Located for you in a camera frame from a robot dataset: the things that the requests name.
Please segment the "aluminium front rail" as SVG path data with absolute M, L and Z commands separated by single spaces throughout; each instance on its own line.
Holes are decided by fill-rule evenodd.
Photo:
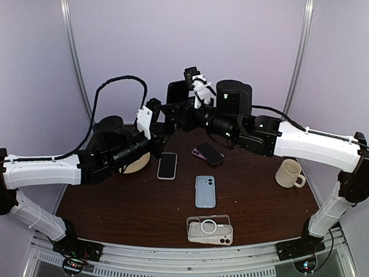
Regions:
M 311 276 L 357 276 L 340 227 L 324 239 L 325 250 L 313 256 L 280 260 L 276 243 L 220 248 L 147 248 L 104 243 L 98 262 L 79 276 L 305 276 L 302 264 L 316 261 Z

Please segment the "light blue phone case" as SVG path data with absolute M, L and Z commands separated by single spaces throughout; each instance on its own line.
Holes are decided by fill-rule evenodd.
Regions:
M 195 179 L 195 206 L 211 209 L 216 206 L 216 182 L 214 176 L 198 175 Z

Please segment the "aluminium frame post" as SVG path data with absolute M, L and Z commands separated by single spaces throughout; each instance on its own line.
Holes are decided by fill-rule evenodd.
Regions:
M 91 120 L 92 119 L 92 106 L 89 101 L 89 97 L 88 97 L 87 90 L 85 87 L 84 78 L 82 75 L 81 65 L 80 65 L 77 46 L 76 46 L 76 39 L 74 36 L 73 23 L 71 19 L 70 4 L 68 0 L 60 0 L 60 4 L 61 4 L 63 23 L 65 26 L 65 31 L 66 31 L 66 36 L 67 36 L 67 42 L 69 45 L 69 53 L 70 53 L 71 62 L 72 62 L 72 69 L 73 69 L 74 76 L 77 82 L 77 88 L 78 88 L 78 91 L 79 91 L 79 94 L 82 100 L 82 106 L 84 108 L 84 111 L 88 119 Z
M 288 115 L 291 111 L 293 99 L 296 95 L 296 91 L 298 88 L 298 83 L 300 79 L 300 75 L 303 68 L 304 57 L 307 51 L 312 21 L 314 16 L 314 0 L 306 0 L 303 12 L 302 26 L 300 30 L 300 39 L 298 44 L 298 50 L 295 58 L 295 64 L 292 71 L 292 77 L 289 84 L 289 89 L 287 93 L 287 97 L 285 100 L 285 105 L 283 109 L 283 113 Z

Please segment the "beige ceramic plate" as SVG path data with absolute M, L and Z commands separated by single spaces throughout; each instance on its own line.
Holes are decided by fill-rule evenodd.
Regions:
M 143 169 L 150 160 L 150 153 L 144 154 L 142 157 L 140 157 L 138 160 L 133 162 L 130 165 L 124 166 L 122 169 L 120 169 L 120 173 L 122 174 L 132 174 L 135 172 L 140 171 Z

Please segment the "purple phone bottom of stack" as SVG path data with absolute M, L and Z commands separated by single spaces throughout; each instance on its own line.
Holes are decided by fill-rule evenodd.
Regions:
M 208 159 L 208 151 L 206 150 L 201 150 L 199 151 L 196 147 L 193 148 L 193 150 L 191 151 L 191 154 L 198 157 L 198 158 L 201 158 L 203 160 L 206 160 L 206 161 L 209 161 Z

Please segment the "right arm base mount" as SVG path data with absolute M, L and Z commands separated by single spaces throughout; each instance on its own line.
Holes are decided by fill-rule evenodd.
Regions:
M 301 274 L 311 274 L 317 267 L 316 253 L 325 250 L 323 238 L 309 234 L 276 244 L 280 261 L 293 260 L 295 269 Z

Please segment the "cream ribbed mug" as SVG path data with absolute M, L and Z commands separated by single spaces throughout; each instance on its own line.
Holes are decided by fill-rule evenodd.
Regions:
M 283 188 L 302 188 L 306 178 L 302 175 L 300 164 L 293 159 L 285 159 L 275 174 L 276 182 Z

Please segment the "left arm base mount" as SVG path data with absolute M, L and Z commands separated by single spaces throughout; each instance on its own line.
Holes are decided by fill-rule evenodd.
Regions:
M 53 241 L 48 238 L 52 244 L 53 251 L 63 257 L 62 269 L 67 276 L 76 276 L 83 270 L 91 268 L 91 262 L 99 262 L 103 253 L 104 246 L 97 242 L 89 242 L 81 239 L 76 241 Z

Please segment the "cream case under stack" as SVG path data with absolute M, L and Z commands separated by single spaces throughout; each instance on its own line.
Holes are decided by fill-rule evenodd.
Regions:
M 191 222 L 187 231 L 187 239 L 198 244 L 229 246 L 233 243 L 233 227 L 229 224 Z

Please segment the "right aluminium frame post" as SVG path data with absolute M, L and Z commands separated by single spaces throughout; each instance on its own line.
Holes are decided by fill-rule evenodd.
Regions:
M 295 64 L 292 71 L 292 77 L 289 84 L 289 89 L 287 93 L 287 97 L 285 100 L 285 105 L 283 109 L 283 113 L 288 115 L 291 111 L 293 99 L 296 95 L 296 91 L 298 88 L 298 83 L 300 79 L 300 75 L 303 68 L 304 57 L 307 51 L 312 21 L 314 16 L 314 0 L 306 0 L 303 12 L 302 26 L 300 30 L 300 39 L 298 44 L 298 50 L 295 58 Z

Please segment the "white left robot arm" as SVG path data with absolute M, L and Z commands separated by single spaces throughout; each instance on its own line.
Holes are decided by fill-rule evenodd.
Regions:
M 159 157 L 163 137 L 156 130 L 157 117 L 150 111 L 137 117 L 137 134 L 124 129 L 123 119 L 112 115 L 93 126 L 90 150 L 66 158 L 20 157 L 1 149 L 1 214 L 13 215 L 46 235 L 70 256 L 78 256 L 83 244 L 71 221 L 54 216 L 28 199 L 20 188 L 34 185 L 95 185 L 111 178 L 146 153 Z

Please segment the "dark phone middle of stack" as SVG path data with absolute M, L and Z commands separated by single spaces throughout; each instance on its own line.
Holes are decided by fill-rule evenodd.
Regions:
M 196 148 L 201 151 L 201 150 L 206 150 L 208 151 L 208 159 L 209 159 L 209 163 L 211 165 L 217 165 L 220 164 L 221 162 L 224 161 L 224 157 L 221 153 L 219 153 L 215 148 L 213 148 L 209 143 L 204 142 L 201 144 L 198 144 L 196 146 Z

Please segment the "clear magsafe phone case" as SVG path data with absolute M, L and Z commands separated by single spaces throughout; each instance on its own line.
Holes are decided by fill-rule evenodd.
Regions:
M 228 215 L 191 216 L 186 219 L 189 242 L 211 245 L 231 245 L 234 230 Z

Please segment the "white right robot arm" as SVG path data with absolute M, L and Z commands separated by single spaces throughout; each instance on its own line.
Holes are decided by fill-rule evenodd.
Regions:
M 214 88 L 204 80 L 170 83 L 165 120 L 189 132 L 203 128 L 209 137 L 226 139 L 226 147 L 240 147 L 262 156 L 292 157 L 339 169 L 331 196 L 303 227 L 296 240 L 299 254 L 309 254 L 349 206 L 368 198 L 368 145 L 364 134 L 339 136 L 304 127 L 286 115 L 253 116 L 252 88 L 236 80 L 219 81 Z

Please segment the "left aluminium frame post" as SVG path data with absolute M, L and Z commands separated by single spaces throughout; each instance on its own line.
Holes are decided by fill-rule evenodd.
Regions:
M 71 19 L 70 4 L 68 0 L 60 0 L 60 4 L 61 4 L 63 23 L 65 26 L 65 31 L 66 31 L 66 36 L 67 36 L 67 42 L 69 45 L 69 53 L 70 53 L 71 62 L 72 62 L 72 69 L 73 69 L 74 76 L 77 82 L 77 88 L 78 88 L 78 91 L 79 91 L 79 94 L 82 100 L 82 106 L 84 108 L 84 111 L 88 119 L 91 120 L 92 119 L 92 106 L 89 101 L 89 97 L 88 97 L 87 90 L 85 87 L 84 78 L 82 75 L 81 65 L 80 65 L 77 46 L 76 46 L 76 39 L 74 36 L 73 23 Z

